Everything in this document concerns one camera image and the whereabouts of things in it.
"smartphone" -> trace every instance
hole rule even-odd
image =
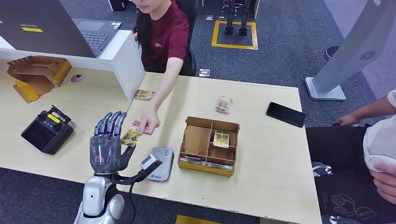
[[[305,113],[271,102],[267,115],[297,127],[304,126]]]

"robot finger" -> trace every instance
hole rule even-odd
[[[93,135],[98,135],[99,134],[99,127],[100,127],[100,124],[102,123],[102,121],[103,121],[103,119],[102,120],[100,120],[99,122],[98,122],[98,124],[95,126],[95,129],[93,130]]]
[[[107,127],[107,122],[109,120],[109,117],[112,115],[113,113],[108,113],[105,115],[105,117],[102,119],[102,122],[100,123],[100,127],[99,127],[99,134],[104,134],[106,131],[106,127]]]
[[[126,116],[127,116],[127,113],[124,112],[118,117],[117,122],[115,123],[113,136],[121,135],[122,123],[124,123],[124,119]]]
[[[113,114],[113,116],[109,119],[109,122],[107,124],[107,130],[106,133],[109,133],[110,135],[113,135],[113,130],[114,130],[114,124],[121,114],[121,111],[117,111]]]

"floor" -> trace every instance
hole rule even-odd
[[[343,37],[352,29],[366,0],[325,0]],[[376,98],[396,89],[396,23],[389,35],[383,55],[366,66],[362,72]]]
[[[124,22],[123,29],[134,27],[136,13],[132,3],[124,12],[111,12],[106,0],[84,0],[84,4],[79,0],[61,2],[71,17],[117,20]],[[359,9],[362,9],[358,0],[262,0],[257,19],[253,20],[252,14],[249,17],[249,21],[254,21],[257,26],[258,50],[211,47],[214,21],[205,20],[205,16],[221,15],[221,2],[208,0],[205,7],[199,7],[191,41],[198,69],[211,69],[211,78],[216,79],[298,87],[308,127],[329,126],[338,117],[372,102],[392,88],[396,89],[392,85],[396,81],[392,79],[391,69],[395,64],[395,45],[388,43],[393,51],[387,50],[384,54],[388,55],[375,62],[384,64],[375,66],[373,63],[371,70],[363,70],[341,85],[346,101],[314,101],[309,98],[304,78],[315,76],[325,65],[323,53],[328,46],[342,43]],[[373,124],[376,121],[378,119],[364,122]],[[0,204],[3,205],[0,223],[73,222],[81,201],[82,184],[1,168],[0,180]],[[139,224],[173,224],[176,214],[225,224],[259,223],[258,218],[242,214],[145,196],[134,198],[138,209],[135,223]],[[131,207],[126,201],[121,224],[130,222]],[[329,223],[326,217],[323,220],[325,224]],[[339,222],[351,223],[344,219]]]

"black laptop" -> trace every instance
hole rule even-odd
[[[17,50],[98,57],[120,21],[72,19],[58,0],[0,0],[0,36]]]

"laptop touchpad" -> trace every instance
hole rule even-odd
[[[87,31],[99,31],[100,28],[105,24],[105,22],[96,22],[96,21],[81,21],[77,28],[79,30],[87,30]]]

